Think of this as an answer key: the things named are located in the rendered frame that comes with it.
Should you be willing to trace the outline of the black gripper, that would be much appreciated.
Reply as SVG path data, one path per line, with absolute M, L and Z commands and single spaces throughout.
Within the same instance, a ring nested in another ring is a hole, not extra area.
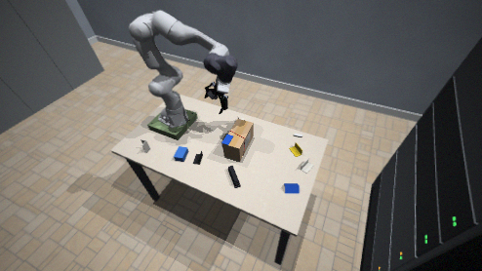
M 205 87 L 206 94 L 205 94 L 205 97 L 204 97 L 204 98 L 208 97 L 208 94 L 207 94 L 207 93 L 211 90 L 211 89 L 209 89 L 211 86 L 214 86 L 214 90 L 217 91 L 217 83 L 215 84 L 215 82 L 212 82 L 209 86 Z M 217 92 L 218 92 L 218 91 L 217 91 Z M 223 93 L 219 93 L 219 92 L 218 92 L 218 97 L 219 97 L 219 99 L 220 99 L 220 101 L 221 101 L 221 111 L 220 111 L 219 114 L 222 114 L 222 112 L 223 112 L 224 110 L 228 109 L 228 104 L 227 104 L 228 96 L 226 96 L 226 95 L 223 94 Z

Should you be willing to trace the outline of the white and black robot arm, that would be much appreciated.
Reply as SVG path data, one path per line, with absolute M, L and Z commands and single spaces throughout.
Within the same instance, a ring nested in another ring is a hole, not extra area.
M 229 54 L 225 45 L 214 41 L 195 28 L 182 24 L 160 10 L 136 18 L 129 25 L 129 32 L 146 66 L 162 73 L 148 85 L 149 91 L 156 97 L 162 97 L 166 105 L 160 113 L 158 119 L 160 122 L 174 128 L 184 125 L 188 121 L 188 116 L 183 108 L 180 94 L 172 91 L 172 88 L 181 81 L 182 72 L 178 67 L 165 61 L 154 42 L 155 35 L 161 34 L 176 45 L 197 43 L 211 51 L 204 59 L 204 66 L 209 72 L 217 75 L 217 91 L 228 94 L 238 63 L 236 58 Z M 217 91 L 211 89 L 207 93 L 211 100 L 218 98 Z

